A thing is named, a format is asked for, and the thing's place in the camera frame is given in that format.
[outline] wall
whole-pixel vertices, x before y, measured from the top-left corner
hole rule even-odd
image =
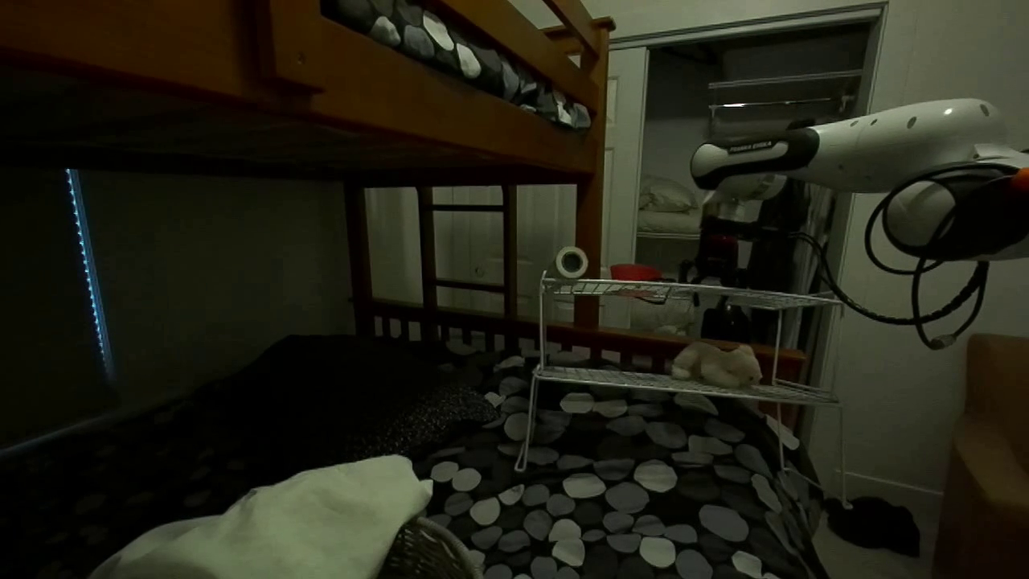
[[[225,375],[283,334],[349,327],[337,186],[84,172],[84,191],[125,405]]]
[[[1005,111],[1013,146],[1029,146],[1021,0],[893,0],[888,4],[868,109],[939,96],[984,96]],[[878,197],[852,197],[838,258],[838,283],[883,312],[907,312],[907,281],[881,277],[863,251],[863,226]],[[956,267],[929,283],[929,299],[960,283]],[[973,331],[1029,334],[1027,261],[998,262],[988,307]],[[964,340],[925,350],[910,327],[871,325],[859,314],[829,331],[847,402],[847,469],[852,485],[934,503],[945,481],[947,434],[964,405]],[[812,423],[817,459],[833,466],[833,414]]]

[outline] stuffed animal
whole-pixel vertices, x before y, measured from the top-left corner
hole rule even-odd
[[[716,344],[695,340],[673,359],[673,375],[747,390],[763,383],[763,364],[748,344],[722,350]]]

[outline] white wire rack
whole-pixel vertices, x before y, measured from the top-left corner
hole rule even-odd
[[[722,390],[699,378],[679,378],[665,374],[601,370],[601,368],[537,368],[539,383],[569,383],[595,390],[644,390],[644,391],[691,391],[713,400],[783,402],[783,405],[829,405],[835,391],[822,391],[803,383]]]
[[[770,350],[770,375],[758,386],[727,390],[699,378],[679,378],[669,374],[639,374],[639,370],[601,370],[601,368],[559,368],[545,354],[545,302],[553,297],[620,297],[620,299],[644,299],[663,304],[679,297],[706,297],[706,299],[730,299],[744,307],[777,312],[776,314],[776,350]],[[780,317],[793,307],[838,307],[833,297],[808,297],[808,291],[765,291],[765,288],[738,288],[738,287],[713,287],[713,283],[635,283],[635,281],[559,281],[542,274],[539,277],[539,302],[537,302],[537,325],[539,325],[539,364],[531,375],[531,400],[528,400],[528,426],[522,439],[522,454],[515,469],[528,469],[528,454],[534,444],[534,421],[537,421],[537,390],[539,383],[564,383],[564,386],[595,386],[595,390],[644,390],[644,391],[691,391],[712,400],[744,400],[744,402],[776,402],[776,405],[835,405],[838,413],[838,474],[841,474],[841,409],[833,386],[808,386],[793,378],[777,378],[777,358],[780,358]]]

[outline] white pillow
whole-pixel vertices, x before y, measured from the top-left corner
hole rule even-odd
[[[701,207],[699,191],[691,191],[686,183],[674,183],[669,178],[653,178],[653,172],[644,178],[639,208],[650,208],[650,213],[691,213],[699,207]]]
[[[374,579],[394,530],[431,497],[404,455],[305,469],[225,514],[159,525],[91,579]]]

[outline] polka dot bedspread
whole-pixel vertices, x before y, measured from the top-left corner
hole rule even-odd
[[[450,76],[519,102],[567,127],[588,127],[588,109],[537,84],[485,40],[472,40],[410,0],[321,0],[321,13]]]
[[[810,463],[738,402],[539,386],[528,474],[528,370],[485,400],[498,418],[427,459],[427,514],[485,579],[825,577],[810,525]]]

